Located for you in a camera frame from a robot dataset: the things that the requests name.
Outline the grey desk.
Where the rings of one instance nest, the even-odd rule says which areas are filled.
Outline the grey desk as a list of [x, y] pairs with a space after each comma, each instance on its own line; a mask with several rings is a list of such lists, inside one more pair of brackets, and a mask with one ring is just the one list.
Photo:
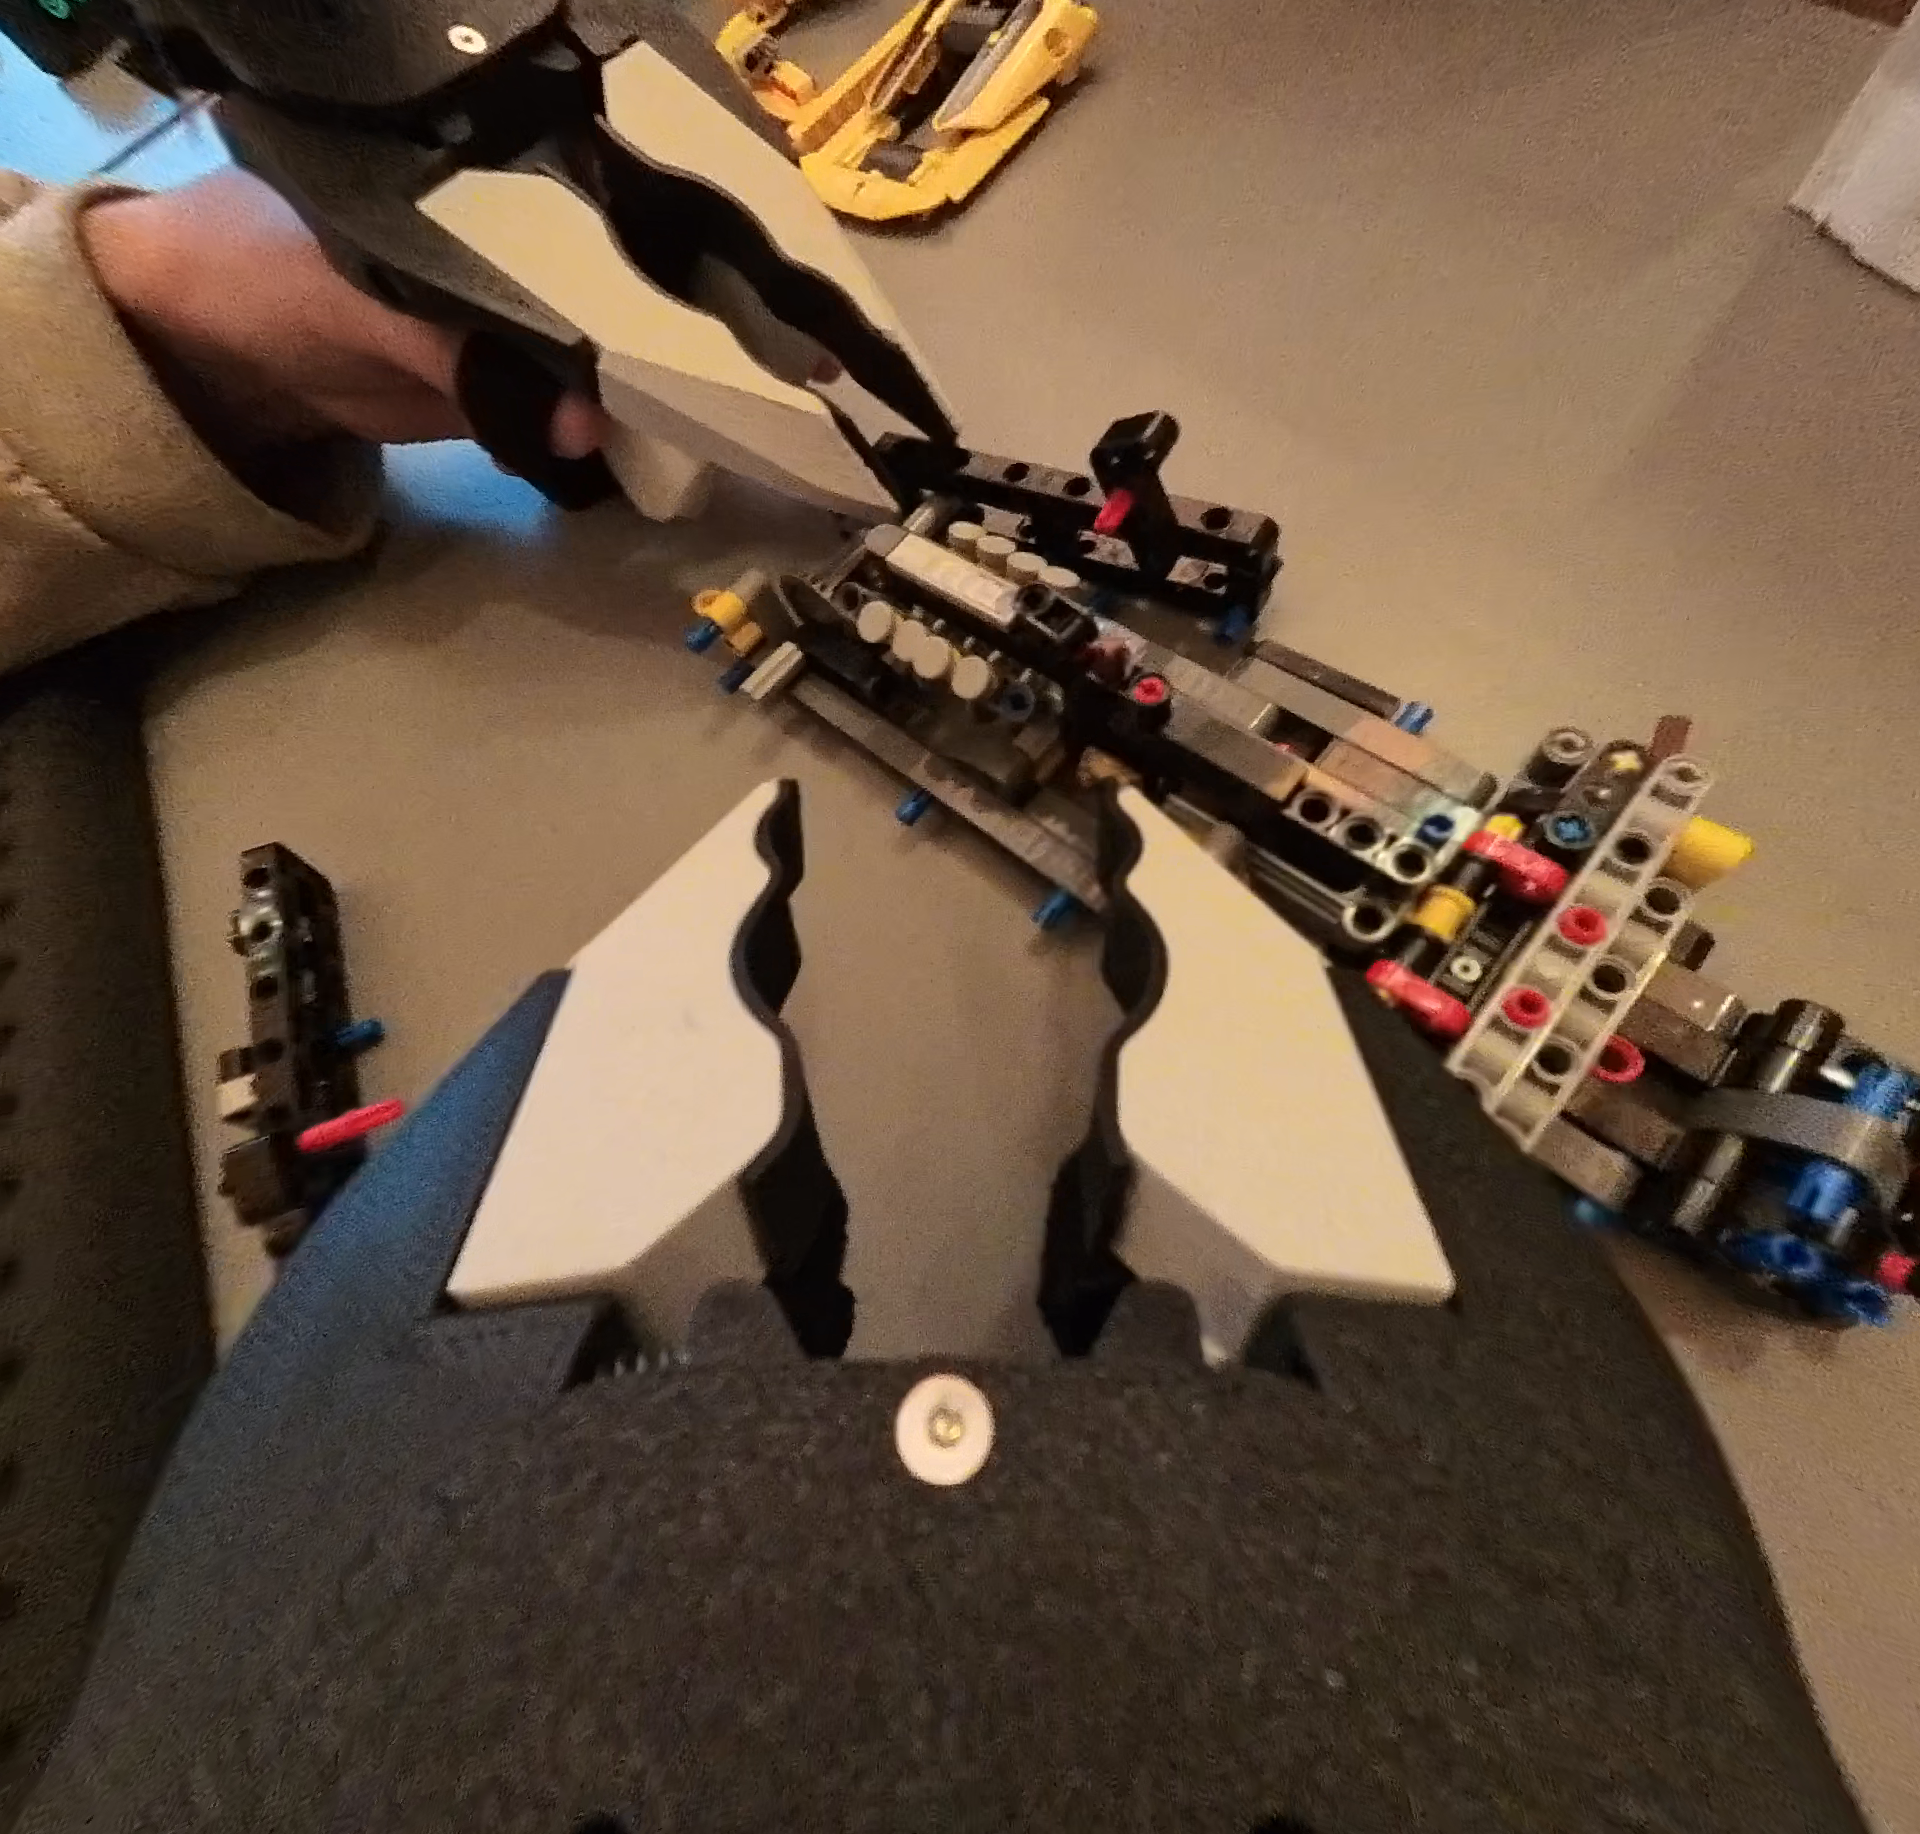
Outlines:
[[[814, 15], [836, 71], [910, 0]], [[1915, 1063], [1915, 301], [1787, 210], [1887, 33], [1802, 0], [1088, 0], [1066, 110], [870, 267], [967, 440], [1081, 470], [1184, 422], [1170, 484], [1276, 516], [1276, 634], [1536, 737], [1694, 719], [1757, 843], [1704, 917], [1746, 1000]], [[770, 775], [804, 785], [791, 1023], [856, 1204], [856, 1349], [1038, 1340], [1045, 1183], [1107, 999], [1043, 887], [811, 721], [691, 658], [712, 574], [818, 542], [543, 515], [468, 453], [392, 460], [371, 569], [198, 621], [150, 703], [196, 1143], [242, 1029], [234, 862], [348, 915], [367, 1080], [414, 1099]]]

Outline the brick-built toy car chassis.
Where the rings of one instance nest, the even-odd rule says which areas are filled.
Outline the brick-built toy car chassis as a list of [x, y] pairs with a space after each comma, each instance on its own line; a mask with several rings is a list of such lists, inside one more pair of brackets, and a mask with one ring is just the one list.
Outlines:
[[885, 435], [897, 515], [696, 591], [685, 645], [909, 782], [901, 826], [940, 809], [1030, 868], [1043, 929], [1106, 910], [1099, 796], [1144, 796], [1587, 1217], [1829, 1327], [1915, 1307], [1915, 1067], [1710, 975], [1697, 906], [1752, 840], [1707, 814], [1690, 721], [1469, 765], [1428, 706], [1260, 639], [1279, 528], [1170, 495], [1177, 442], [1112, 421], [1069, 473]]

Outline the person's left hand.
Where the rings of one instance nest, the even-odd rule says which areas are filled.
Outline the person's left hand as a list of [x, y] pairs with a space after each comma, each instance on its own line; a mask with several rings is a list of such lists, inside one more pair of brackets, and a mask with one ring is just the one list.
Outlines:
[[122, 330], [234, 473], [341, 440], [475, 440], [461, 336], [353, 286], [254, 176], [104, 197], [78, 229]]

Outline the beige clothing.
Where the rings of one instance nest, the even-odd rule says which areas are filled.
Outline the beige clothing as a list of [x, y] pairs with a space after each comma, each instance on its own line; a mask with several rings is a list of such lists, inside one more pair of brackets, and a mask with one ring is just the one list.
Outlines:
[[2, 176], [2, 670], [364, 553], [382, 455], [348, 437], [234, 473], [109, 307], [83, 212], [109, 180]]

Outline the yellow toy car roof panel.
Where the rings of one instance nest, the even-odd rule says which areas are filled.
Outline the yellow toy car roof panel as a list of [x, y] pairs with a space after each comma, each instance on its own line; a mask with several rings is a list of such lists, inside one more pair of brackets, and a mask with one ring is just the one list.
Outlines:
[[870, 225], [965, 207], [1081, 78], [1083, 0], [920, 0], [784, 128], [826, 207]]

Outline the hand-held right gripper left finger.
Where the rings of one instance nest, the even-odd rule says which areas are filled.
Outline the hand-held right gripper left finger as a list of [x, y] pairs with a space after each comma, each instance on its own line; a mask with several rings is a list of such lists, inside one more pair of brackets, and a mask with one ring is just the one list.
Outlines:
[[596, 1301], [648, 1352], [765, 1290], [813, 1359], [854, 1340], [848, 1201], [782, 1009], [801, 973], [795, 780], [764, 782], [571, 960], [447, 1301]]

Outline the black brick beam assembly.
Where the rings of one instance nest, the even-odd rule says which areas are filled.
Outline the black brick beam assembly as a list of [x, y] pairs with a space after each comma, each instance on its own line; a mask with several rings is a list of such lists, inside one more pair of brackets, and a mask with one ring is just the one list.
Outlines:
[[281, 843], [242, 850], [228, 944], [248, 1029], [219, 1057], [219, 1193], [281, 1265], [406, 1103], [362, 1098], [361, 1058], [386, 1030], [351, 1009], [341, 904], [311, 862]]

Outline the toy car instruction booklet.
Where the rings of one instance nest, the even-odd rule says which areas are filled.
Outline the toy car instruction booklet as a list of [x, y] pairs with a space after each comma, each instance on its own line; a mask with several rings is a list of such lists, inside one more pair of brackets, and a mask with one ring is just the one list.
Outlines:
[[1790, 209], [1863, 268], [1917, 291], [1917, 12], [1894, 30]]

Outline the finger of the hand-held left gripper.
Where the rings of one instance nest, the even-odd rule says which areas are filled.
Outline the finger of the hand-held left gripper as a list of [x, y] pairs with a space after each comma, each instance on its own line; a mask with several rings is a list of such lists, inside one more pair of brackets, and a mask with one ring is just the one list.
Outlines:
[[698, 515], [713, 473], [866, 522], [897, 510], [813, 388], [776, 376], [715, 313], [653, 286], [566, 182], [466, 172], [422, 212], [585, 335], [612, 424], [605, 456], [642, 516]]
[[617, 245], [665, 288], [722, 271], [740, 321], [791, 335], [926, 437], [959, 440], [894, 304], [729, 67], [712, 90], [646, 42], [601, 62], [597, 161]]

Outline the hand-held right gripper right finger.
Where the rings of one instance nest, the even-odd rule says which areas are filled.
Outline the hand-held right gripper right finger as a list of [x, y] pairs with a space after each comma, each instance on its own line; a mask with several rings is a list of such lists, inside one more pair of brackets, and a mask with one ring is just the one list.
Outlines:
[[1322, 953], [1143, 790], [1099, 797], [1116, 1029], [1053, 1179], [1039, 1312], [1094, 1355], [1121, 1297], [1186, 1297], [1239, 1361], [1301, 1297], [1444, 1307], [1458, 1278]]

